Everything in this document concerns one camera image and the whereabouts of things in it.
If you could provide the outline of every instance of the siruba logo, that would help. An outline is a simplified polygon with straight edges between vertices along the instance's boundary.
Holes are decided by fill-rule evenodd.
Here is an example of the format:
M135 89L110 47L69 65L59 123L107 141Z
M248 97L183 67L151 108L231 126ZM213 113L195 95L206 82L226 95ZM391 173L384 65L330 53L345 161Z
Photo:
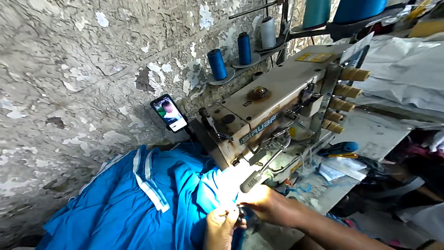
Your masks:
M278 114L274 114L272 117L270 117L270 119L266 120L265 122L263 122L262 124L260 124L259 126L257 126L253 130L251 130L247 135L245 135L244 137L239 139L239 143L242 145L246 141L248 141L248 139L250 139L251 137L257 135L259 132L264 130L264 128L266 128L270 124L272 124L276 120L277 116L278 116Z

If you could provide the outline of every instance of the yellow label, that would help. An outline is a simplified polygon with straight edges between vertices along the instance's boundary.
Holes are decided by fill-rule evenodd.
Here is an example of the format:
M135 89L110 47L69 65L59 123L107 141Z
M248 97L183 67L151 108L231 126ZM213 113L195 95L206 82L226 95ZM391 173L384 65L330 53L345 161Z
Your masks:
M296 136L296 130L294 128L290 128L289 132L291 137L294 138Z
M300 167L302 165L302 160L300 160L293 168L290 169L290 173L293 173L294 171L296 171L296 169L298 167Z
M328 53L305 53L298 57L295 61L324 63L328 61L334 54Z

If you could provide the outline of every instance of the blue fabric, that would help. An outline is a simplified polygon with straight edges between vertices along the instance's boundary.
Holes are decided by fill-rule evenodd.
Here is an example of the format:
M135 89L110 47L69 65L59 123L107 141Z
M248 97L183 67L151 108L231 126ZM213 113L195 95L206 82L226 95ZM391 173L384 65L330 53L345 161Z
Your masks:
M210 158L200 156L201 149L187 143L172 151L155 148L148 169L145 145L140 160L134 161L137 150L129 152L53 215L36 249L201 249L205 218L220 205L218 195L223 192L233 202L237 197L218 189L222 173L217 167L206 171ZM166 212L139 187L134 163L142 181L168 203ZM235 234L233 249L240 249L243 231Z

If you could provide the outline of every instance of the smartphone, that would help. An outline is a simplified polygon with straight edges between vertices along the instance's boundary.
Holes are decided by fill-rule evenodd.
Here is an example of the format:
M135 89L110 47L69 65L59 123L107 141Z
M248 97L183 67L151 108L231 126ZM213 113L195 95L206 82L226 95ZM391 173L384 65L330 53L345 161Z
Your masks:
M186 117L182 115L170 95L165 94L152 101L150 105L173 133L179 132L188 125Z

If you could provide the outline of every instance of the phone screen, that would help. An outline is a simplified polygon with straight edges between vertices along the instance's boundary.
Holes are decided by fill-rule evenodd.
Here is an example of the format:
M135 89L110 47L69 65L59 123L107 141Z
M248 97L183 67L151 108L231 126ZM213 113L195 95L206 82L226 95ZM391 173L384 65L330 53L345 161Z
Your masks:
M172 131L176 132L187 125L186 120L169 97L161 99L153 106Z

